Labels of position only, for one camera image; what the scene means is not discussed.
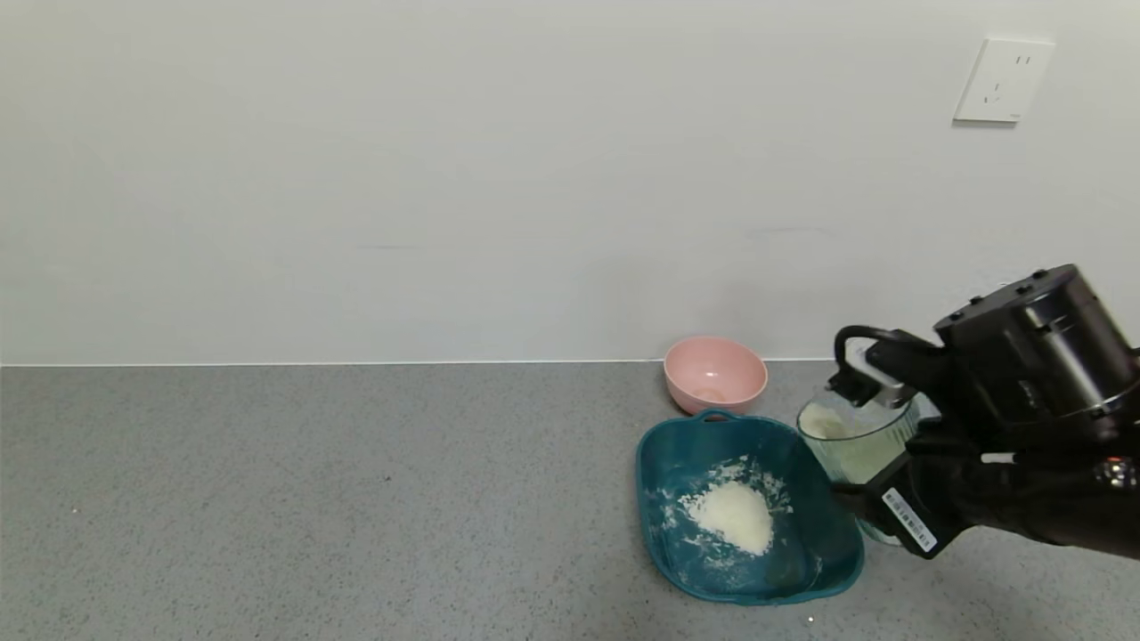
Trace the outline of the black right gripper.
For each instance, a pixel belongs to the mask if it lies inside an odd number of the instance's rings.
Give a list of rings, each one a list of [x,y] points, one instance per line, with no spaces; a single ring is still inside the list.
[[[899,539],[912,555],[940,555],[974,527],[1015,532],[1008,498],[1013,453],[907,448],[870,482],[830,482],[832,500]]]

